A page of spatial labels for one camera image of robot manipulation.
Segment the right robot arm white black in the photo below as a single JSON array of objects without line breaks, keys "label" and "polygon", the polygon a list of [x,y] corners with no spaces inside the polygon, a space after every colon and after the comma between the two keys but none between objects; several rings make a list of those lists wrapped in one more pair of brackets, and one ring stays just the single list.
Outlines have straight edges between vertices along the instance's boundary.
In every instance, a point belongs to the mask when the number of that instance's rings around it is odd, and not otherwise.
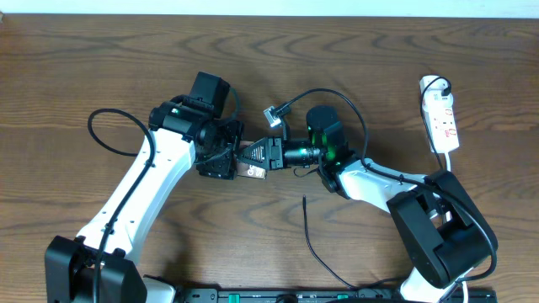
[{"label": "right robot arm white black", "polygon": [[443,302],[486,258],[497,261],[496,236],[453,173],[400,173],[359,157],[330,106],[310,109],[306,122],[306,139],[267,136],[238,161],[266,171],[315,164],[329,192],[389,213],[414,266],[398,289],[403,299]]}]

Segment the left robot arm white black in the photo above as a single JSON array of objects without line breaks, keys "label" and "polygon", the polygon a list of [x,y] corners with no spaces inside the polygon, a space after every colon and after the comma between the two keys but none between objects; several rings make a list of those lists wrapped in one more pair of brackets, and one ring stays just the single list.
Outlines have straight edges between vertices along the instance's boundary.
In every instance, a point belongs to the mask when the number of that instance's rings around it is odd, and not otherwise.
[{"label": "left robot arm white black", "polygon": [[137,270],[148,232],[177,182],[191,169],[232,180],[243,123],[222,115],[235,90],[199,72],[187,94],[154,108],[139,152],[99,213],[75,238],[55,237],[45,251],[49,302],[172,302],[173,284]]}]

